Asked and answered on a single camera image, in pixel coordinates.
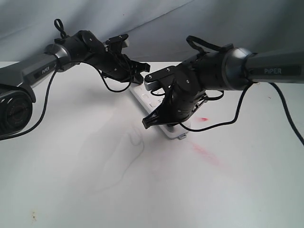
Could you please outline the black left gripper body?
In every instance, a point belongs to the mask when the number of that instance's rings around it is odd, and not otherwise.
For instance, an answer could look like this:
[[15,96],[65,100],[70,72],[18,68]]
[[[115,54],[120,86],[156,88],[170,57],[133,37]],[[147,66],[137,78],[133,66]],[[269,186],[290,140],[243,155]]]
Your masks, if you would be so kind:
[[102,75],[118,82],[132,81],[132,63],[128,56],[118,51],[87,53],[87,62],[101,70]]

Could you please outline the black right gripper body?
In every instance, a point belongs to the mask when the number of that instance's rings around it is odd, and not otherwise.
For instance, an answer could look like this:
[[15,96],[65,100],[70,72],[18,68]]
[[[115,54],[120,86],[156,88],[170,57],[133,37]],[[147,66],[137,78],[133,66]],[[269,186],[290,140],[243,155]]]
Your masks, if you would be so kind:
[[163,108],[166,124],[177,125],[188,120],[206,95],[197,80],[174,79],[166,93]]

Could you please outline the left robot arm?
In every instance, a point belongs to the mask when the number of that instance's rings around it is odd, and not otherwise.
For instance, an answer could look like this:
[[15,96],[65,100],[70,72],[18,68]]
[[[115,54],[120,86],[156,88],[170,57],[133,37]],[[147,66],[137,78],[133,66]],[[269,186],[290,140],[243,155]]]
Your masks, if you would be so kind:
[[120,83],[142,84],[142,72],[150,65],[131,60],[122,54],[127,47],[128,35],[110,38],[105,44],[88,30],[73,36],[64,32],[62,37],[48,45],[45,52],[0,69],[0,139],[7,140],[33,131],[28,125],[36,96],[33,88],[48,76],[65,72],[81,63],[97,70],[102,80],[107,78]]

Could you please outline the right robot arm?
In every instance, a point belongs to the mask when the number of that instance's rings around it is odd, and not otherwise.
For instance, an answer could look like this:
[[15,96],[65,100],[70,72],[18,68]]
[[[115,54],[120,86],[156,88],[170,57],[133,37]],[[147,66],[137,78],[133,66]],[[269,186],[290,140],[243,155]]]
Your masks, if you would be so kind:
[[164,90],[161,104],[142,123],[177,125],[185,122],[207,100],[206,91],[244,90],[251,83],[303,83],[304,51],[275,50],[252,53],[231,48],[197,54],[176,66],[167,66],[144,78],[148,91]]

